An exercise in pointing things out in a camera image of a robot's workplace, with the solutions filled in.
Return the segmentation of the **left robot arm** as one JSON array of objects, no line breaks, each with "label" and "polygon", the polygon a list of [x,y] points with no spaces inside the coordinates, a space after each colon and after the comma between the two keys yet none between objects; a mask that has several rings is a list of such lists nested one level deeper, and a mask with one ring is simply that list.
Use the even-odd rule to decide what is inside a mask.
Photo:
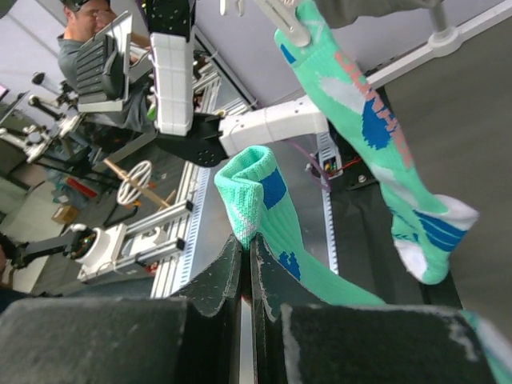
[{"label": "left robot arm", "polygon": [[146,2],[154,74],[148,115],[161,149],[214,167],[249,146],[328,132],[326,117],[308,97],[245,114],[208,114],[207,92],[194,84],[195,9],[194,1]]}]

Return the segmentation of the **white square clip hanger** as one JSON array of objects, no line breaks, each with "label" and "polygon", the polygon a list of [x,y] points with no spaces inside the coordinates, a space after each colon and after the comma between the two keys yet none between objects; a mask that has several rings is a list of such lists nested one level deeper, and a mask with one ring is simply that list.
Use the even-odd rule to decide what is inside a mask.
[{"label": "white square clip hanger", "polygon": [[254,0],[258,8],[296,46],[305,47],[312,37],[307,27],[298,19],[296,0]]}]

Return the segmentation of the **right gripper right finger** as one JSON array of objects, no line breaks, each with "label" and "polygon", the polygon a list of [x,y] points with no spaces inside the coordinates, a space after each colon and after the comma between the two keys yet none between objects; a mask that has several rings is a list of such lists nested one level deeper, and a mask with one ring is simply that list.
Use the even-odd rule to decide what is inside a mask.
[{"label": "right gripper right finger", "polygon": [[457,312],[432,306],[333,306],[250,245],[258,383],[492,383],[484,350]]}]

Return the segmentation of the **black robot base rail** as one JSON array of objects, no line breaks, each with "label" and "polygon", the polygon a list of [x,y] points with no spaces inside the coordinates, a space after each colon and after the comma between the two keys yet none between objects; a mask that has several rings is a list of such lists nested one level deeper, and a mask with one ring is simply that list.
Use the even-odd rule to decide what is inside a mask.
[{"label": "black robot base rail", "polygon": [[330,136],[347,166],[331,182],[338,273],[390,304],[462,308],[452,277],[424,286],[403,266],[390,234],[391,214],[366,164],[333,127]]}]

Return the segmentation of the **teal sock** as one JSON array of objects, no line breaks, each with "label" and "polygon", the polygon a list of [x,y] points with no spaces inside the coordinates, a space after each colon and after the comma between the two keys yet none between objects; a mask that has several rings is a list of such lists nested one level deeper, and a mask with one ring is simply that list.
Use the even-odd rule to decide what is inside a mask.
[{"label": "teal sock", "polygon": [[393,307],[349,282],[309,254],[303,245],[294,204],[272,150],[250,146],[214,177],[234,235],[248,249],[262,234],[278,261],[296,281],[324,302],[384,314]]},{"label": "teal sock", "polygon": [[277,31],[276,44],[307,96],[378,180],[393,215],[394,246],[407,271],[421,283],[440,283],[448,274],[450,254],[478,212],[428,191],[394,113],[336,43],[314,2],[300,2],[295,14],[311,33],[311,43],[297,47]]}]

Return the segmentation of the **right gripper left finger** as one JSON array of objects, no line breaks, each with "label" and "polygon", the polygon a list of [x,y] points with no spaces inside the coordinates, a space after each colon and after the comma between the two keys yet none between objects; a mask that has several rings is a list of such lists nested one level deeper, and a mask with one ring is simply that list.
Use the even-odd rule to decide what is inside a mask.
[{"label": "right gripper left finger", "polygon": [[164,299],[30,298],[1,316],[4,383],[236,383],[242,247]]}]

